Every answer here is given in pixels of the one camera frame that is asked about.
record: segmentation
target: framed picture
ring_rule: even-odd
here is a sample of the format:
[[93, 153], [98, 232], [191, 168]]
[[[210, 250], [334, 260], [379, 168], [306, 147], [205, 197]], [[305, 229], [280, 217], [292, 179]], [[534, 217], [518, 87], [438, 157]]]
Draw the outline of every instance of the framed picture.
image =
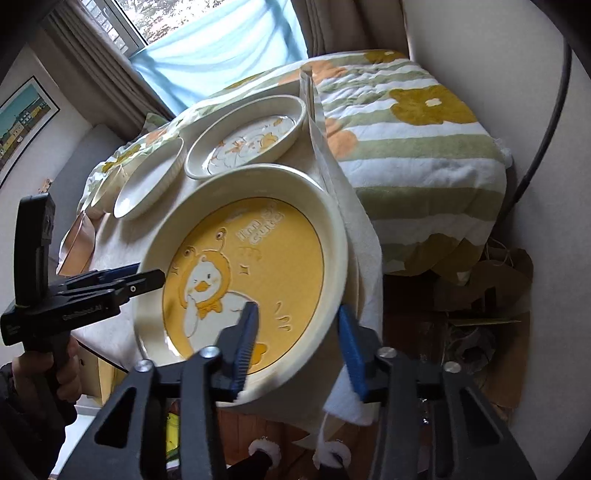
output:
[[58, 106], [33, 76], [0, 106], [0, 187]]

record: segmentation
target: bed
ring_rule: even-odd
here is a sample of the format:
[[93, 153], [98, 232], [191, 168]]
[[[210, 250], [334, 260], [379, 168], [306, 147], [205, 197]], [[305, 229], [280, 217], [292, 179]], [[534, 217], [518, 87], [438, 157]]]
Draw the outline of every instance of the bed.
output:
[[241, 80], [120, 148], [86, 191], [221, 106], [296, 80], [301, 67], [313, 72], [330, 149], [378, 234], [384, 272], [465, 283], [504, 198], [504, 158], [458, 97], [395, 51], [328, 54]]

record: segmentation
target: wall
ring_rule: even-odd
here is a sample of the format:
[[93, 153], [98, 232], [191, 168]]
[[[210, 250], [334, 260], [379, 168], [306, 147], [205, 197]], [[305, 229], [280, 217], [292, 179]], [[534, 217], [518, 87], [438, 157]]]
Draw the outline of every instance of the wall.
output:
[[[0, 105], [34, 75], [60, 111], [18, 159], [0, 189], [0, 310], [14, 298], [12, 252], [20, 198], [37, 193], [46, 178], [55, 178], [91, 125], [62, 95], [33, 51], [25, 46], [0, 85]], [[0, 365], [21, 351], [0, 343]]]
[[[406, 0], [414, 58], [511, 148], [520, 179], [556, 99], [562, 36], [528, 0]], [[509, 222], [535, 268], [527, 379], [512, 431], [554, 479], [591, 427], [591, 80], [580, 62], [550, 149]]]

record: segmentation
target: metal screw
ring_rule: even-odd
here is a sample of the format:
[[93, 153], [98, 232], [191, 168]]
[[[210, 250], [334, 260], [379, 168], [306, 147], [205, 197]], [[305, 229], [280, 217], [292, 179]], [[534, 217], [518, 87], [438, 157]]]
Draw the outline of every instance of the metal screw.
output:
[[143, 359], [135, 364], [135, 369], [138, 372], [143, 373], [143, 372], [149, 372], [150, 370], [152, 370], [153, 366], [154, 366], [154, 364], [152, 363], [152, 360]]
[[443, 369], [451, 374], [458, 374], [462, 371], [462, 367], [457, 362], [445, 362]]
[[215, 345], [204, 346], [199, 350], [199, 355], [203, 358], [216, 358], [220, 354], [220, 349]]
[[398, 352], [391, 346], [383, 346], [378, 348], [378, 357], [380, 358], [394, 358]]

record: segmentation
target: cable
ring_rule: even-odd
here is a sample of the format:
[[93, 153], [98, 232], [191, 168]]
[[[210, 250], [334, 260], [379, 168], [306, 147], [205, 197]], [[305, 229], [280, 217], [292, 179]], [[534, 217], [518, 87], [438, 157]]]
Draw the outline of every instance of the cable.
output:
[[126, 370], [125, 368], [117, 365], [116, 363], [112, 362], [108, 358], [105, 358], [100, 353], [96, 353], [92, 348], [86, 346], [84, 343], [82, 343], [79, 340], [78, 340], [78, 345], [80, 345], [84, 350], [87, 350], [88, 352], [92, 353], [94, 356], [97, 356], [98, 358], [100, 358], [103, 362], [107, 362], [110, 366], [115, 367], [117, 370], [121, 370], [122, 372], [124, 372], [126, 374], [129, 373], [129, 371]]
[[562, 64], [562, 76], [560, 78], [560, 86], [558, 87], [558, 97], [556, 97], [556, 103], [554, 104], [554, 111], [552, 112], [552, 116], [550, 117], [550, 123], [546, 128], [546, 132], [542, 138], [542, 142], [540, 143], [540, 147], [538, 148], [537, 153], [535, 154], [534, 159], [531, 162], [531, 165], [526, 172], [525, 176], [521, 179], [519, 185], [517, 185], [517, 189], [515, 190], [515, 194], [511, 201], [507, 204], [507, 206], [500, 212], [498, 219], [496, 220], [497, 225], [502, 223], [506, 218], [507, 215], [511, 212], [513, 207], [519, 202], [527, 187], [530, 185], [531, 179], [534, 177], [535, 172], [538, 170], [540, 164], [542, 163], [542, 159], [548, 150], [548, 146], [552, 141], [552, 137], [556, 132], [556, 126], [558, 125], [558, 120], [560, 120], [560, 115], [562, 114], [562, 108], [564, 107], [564, 101], [566, 100], [566, 94], [569, 90], [569, 81], [570, 81], [570, 71], [573, 62], [573, 49], [570, 48], [570, 45], [566, 38], [564, 39], [564, 61]]

